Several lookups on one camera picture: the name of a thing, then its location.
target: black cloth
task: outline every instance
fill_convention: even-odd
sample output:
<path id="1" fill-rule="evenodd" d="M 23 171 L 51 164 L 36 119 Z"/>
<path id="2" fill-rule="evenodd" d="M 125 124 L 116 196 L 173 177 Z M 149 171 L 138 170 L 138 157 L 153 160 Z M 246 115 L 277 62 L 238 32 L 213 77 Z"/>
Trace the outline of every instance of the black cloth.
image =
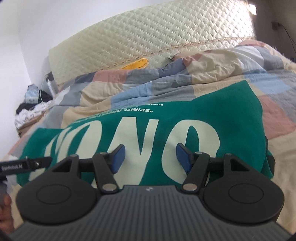
<path id="1" fill-rule="evenodd" d="M 52 100 L 52 97 L 48 93 L 46 93 L 45 91 L 41 91 L 41 97 L 42 97 L 43 102 L 48 102 L 48 101 Z M 42 101 L 40 98 L 40 90 L 39 90 L 38 104 L 41 102 Z M 35 105 L 37 105 L 37 104 L 26 104 L 25 102 L 23 102 L 17 108 L 16 114 L 19 114 L 22 111 L 22 109 L 32 110 L 32 109 L 34 109 Z"/>

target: plastic package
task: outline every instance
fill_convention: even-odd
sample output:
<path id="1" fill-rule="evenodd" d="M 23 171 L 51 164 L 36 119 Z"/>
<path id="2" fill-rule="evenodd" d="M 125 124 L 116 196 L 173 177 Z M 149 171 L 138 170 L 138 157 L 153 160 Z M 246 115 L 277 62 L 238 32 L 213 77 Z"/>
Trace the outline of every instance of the plastic package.
<path id="1" fill-rule="evenodd" d="M 26 104 L 38 104 L 39 91 L 36 85 L 32 84 L 28 86 L 27 92 L 25 94 Z"/>

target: cream quilted headboard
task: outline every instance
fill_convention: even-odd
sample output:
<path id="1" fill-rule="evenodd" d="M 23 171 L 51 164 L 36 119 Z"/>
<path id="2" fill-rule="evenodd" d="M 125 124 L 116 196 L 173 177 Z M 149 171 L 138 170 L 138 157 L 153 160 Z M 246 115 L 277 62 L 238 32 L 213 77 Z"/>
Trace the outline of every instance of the cream quilted headboard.
<path id="1" fill-rule="evenodd" d="M 125 12 L 96 23 L 49 51 L 58 85 L 81 74 L 145 57 L 161 67 L 183 51 L 230 48 L 255 33 L 243 0 L 181 0 Z"/>

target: human hand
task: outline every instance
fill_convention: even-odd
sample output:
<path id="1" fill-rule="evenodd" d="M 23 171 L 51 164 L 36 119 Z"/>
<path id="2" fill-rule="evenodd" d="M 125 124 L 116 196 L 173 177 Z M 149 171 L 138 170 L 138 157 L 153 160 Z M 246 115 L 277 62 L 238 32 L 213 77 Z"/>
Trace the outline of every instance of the human hand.
<path id="1" fill-rule="evenodd" d="M 4 196 L 4 205 L 0 207 L 0 229 L 6 234 L 14 231 L 11 202 L 11 197 L 6 194 Z"/>

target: mattress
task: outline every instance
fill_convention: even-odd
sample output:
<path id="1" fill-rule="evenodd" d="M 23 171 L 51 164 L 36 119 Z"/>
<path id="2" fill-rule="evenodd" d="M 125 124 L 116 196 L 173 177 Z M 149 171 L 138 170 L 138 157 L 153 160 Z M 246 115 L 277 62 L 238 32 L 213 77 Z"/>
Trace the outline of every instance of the mattress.
<path id="1" fill-rule="evenodd" d="M 96 23 L 49 51 L 58 86 L 81 74 L 147 58 L 148 68 L 178 52 L 232 48 L 255 32 L 246 1 L 181 0 L 128 11 Z"/>

